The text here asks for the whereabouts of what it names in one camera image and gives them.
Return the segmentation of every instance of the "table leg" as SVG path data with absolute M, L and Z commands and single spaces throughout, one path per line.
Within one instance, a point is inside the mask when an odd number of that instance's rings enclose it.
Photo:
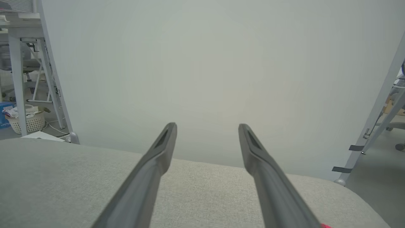
M 20 38 L 14 37 L 9 33 L 9 48 L 11 69 L 13 72 L 13 82 L 15 98 L 17 101 L 18 116 L 20 120 L 21 135 L 27 135 L 27 119 L 24 102 L 24 86 L 23 86 L 23 61 L 21 54 Z

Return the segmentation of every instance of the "blue box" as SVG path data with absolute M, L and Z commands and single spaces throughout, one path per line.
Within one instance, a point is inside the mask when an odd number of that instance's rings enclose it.
M 13 107 L 14 107 L 13 102 L 7 102 L 7 101 L 0 102 L 0 112 L 1 113 L 4 112 L 5 110 L 12 109 Z M 9 126 L 10 126 L 9 121 L 6 120 L 6 117 L 3 114 L 0 114 L 0 129 L 7 128 Z

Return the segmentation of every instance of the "cardboard box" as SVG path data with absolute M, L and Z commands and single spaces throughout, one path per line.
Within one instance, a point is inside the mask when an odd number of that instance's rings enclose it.
M 385 105 L 384 105 L 384 108 L 382 109 L 382 111 L 383 111 L 383 113 L 390 113 L 390 111 L 391 111 L 391 109 L 392 109 L 392 101 L 391 101 L 391 96 L 389 96 L 388 98 L 387 98 L 387 100 L 385 101 Z M 404 109 L 401 109 L 401 110 L 399 110 L 399 112 L 397 113 L 397 115 L 400 115 L 400 116 L 405 116 L 405 110 Z

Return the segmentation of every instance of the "floor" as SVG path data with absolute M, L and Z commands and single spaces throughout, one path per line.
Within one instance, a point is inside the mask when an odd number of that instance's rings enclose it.
M 396 116 L 393 122 L 405 122 L 405 116 Z M 405 130 L 384 131 L 367 154 L 360 156 L 346 184 L 391 228 L 405 227 L 405 152 L 395 149 L 404 142 Z

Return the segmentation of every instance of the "white plastic basket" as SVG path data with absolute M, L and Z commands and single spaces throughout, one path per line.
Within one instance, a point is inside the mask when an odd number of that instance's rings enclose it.
M 26 107 L 26 113 L 34 113 L 38 111 L 38 106 L 33 106 L 33 105 L 25 105 Z
M 18 118 L 12 118 L 12 119 L 7 119 L 13 128 L 13 130 L 17 134 L 21 134 L 21 128 L 20 128 L 20 119 Z M 45 125 L 45 117 L 44 113 L 37 113 L 33 117 L 28 117 L 27 118 L 27 132 L 34 132 L 34 131 L 39 131 L 41 130 Z

